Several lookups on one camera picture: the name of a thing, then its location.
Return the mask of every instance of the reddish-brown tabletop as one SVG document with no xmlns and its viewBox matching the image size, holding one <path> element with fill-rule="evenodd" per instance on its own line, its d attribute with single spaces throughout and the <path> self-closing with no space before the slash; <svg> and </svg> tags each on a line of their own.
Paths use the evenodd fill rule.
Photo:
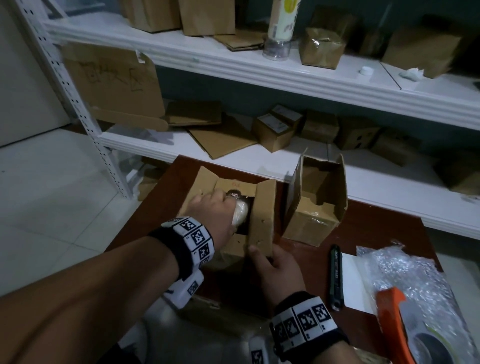
<svg viewBox="0 0 480 364">
<path fill-rule="evenodd" d="M 162 222 L 175 217 L 202 165 L 221 178 L 250 183 L 265 180 L 252 174 L 179 156 L 107 250 L 143 237 Z M 406 253 L 433 258 L 441 269 L 419 218 L 352 200 L 348 201 L 348 210 L 340 226 L 320 247 L 283 239 L 281 217 L 285 211 L 286 198 L 287 184 L 278 182 L 274 243 L 295 256 L 301 267 L 307 290 L 319 295 L 324 301 L 327 299 L 328 290 L 328 252 L 334 243 L 340 246 L 342 252 L 356 255 L 357 245 L 379 249 L 396 240 L 405 245 Z M 205 281 L 197 291 L 198 295 L 242 311 L 267 315 L 258 277 L 248 261 L 241 275 L 228 275 L 224 272 L 204 272 L 204 275 Z M 385 342 L 374 315 L 344 307 L 340 312 L 333 312 L 332 316 L 348 335 L 352 345 L 387 356 Z"/>
</svg>

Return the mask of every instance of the wristband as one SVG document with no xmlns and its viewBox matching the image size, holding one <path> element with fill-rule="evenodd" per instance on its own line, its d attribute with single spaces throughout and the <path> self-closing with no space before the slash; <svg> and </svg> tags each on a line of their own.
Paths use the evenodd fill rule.
<svg viewBox="0 0 480 364">
<path fill-rule="evenodd" d="M 159 239 L 172 251 L 179 266 L 179 279 L 182 280 L 210 261 L 215 253 L 210 233 L 191 217 L 173 218 L 148 236 Z"/>
<path fill-rule="evenodd" d="M 349 343 L 320 297 L 294 293 L 275 308 L 275 314 L 270 331 L 282 361 L 309 363 L 337 342 Z"/>
</svg>

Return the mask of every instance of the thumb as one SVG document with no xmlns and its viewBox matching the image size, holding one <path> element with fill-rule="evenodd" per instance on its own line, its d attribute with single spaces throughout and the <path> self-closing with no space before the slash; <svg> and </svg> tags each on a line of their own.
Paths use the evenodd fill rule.
<svg viewBox="0 0 480 364">
<path fill-rule="evenodd" d="M 253 261 L 253 264 L 255 265 L 255 268 L 257 268 L 260 277 L 263 277 L 269 270 L 272 269 L 272 265 L 270 264 L 266 256 L 263 255 L 256 246 L 249 245 L 248 253 Z"/>
</svg>

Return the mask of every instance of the person's right hand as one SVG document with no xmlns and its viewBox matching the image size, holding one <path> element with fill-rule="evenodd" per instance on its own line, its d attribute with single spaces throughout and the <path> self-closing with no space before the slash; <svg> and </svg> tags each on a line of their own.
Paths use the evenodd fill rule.
<svg viewBox="0 0 480 364">
<path fill-rule="evenodd" d="M 254 245 L 248 247 L 250 258 L 262 279 L 265 298 L 274 309 L 291 294 L 305 291 L 300 267 L 292 254 L 273 245 L 273 263 Z"/>
</svg>

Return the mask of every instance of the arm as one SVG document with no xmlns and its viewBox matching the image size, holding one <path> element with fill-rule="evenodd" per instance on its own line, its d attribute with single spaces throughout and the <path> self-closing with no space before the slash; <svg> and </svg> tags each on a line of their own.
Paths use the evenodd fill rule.
<svg viewBox="0 0 480 364">
<path fill-rule="evenodd" d="M 291 303 L 298 304 L 300 301 L 295 301 L 295 296 L 307 296 L 311 295 L 305 292 L 305 283 L 300 271 L 300 267 L 295 261 L 295 258 L 278 245 L 273 246 L 273 263 L 267 260 L 267 258 L 253 245 L 249 247 L 249 254 L 253 263 L 262 279 L 262 289 L 264 291 L 265 298 L 270 308 L 275 311 L 275 314 L 279 314 L 285 309 L 290 308 Z M 322 346 L 322 336 L 316 340 L 317 345 L 310 346 L 307 350 L 316 350 L 316 348 Z M 302 345 L 296 347 L 296 353 L 305 354 L 305 348 Z M 328 347 L 323 352 L 319 352 L 318 355 L 309 355 L 310 358 L 314 357 L 312 364 L 361 364 L 361 360 L 356 355 L 353 348 L 345 341 L 338 341 Z M 295 357 L 289 358 L 293 364 L 302 363 L 302 360 Z"/>
<path fill-rule="evenodd" d="M 215 249 L 228 242 L 235 200 L 196 196 L 186 215 Z M 144 237 L 0 298 L 0 363 L 95 363 L 178 278 L 173 253 Z"/>
</svg>

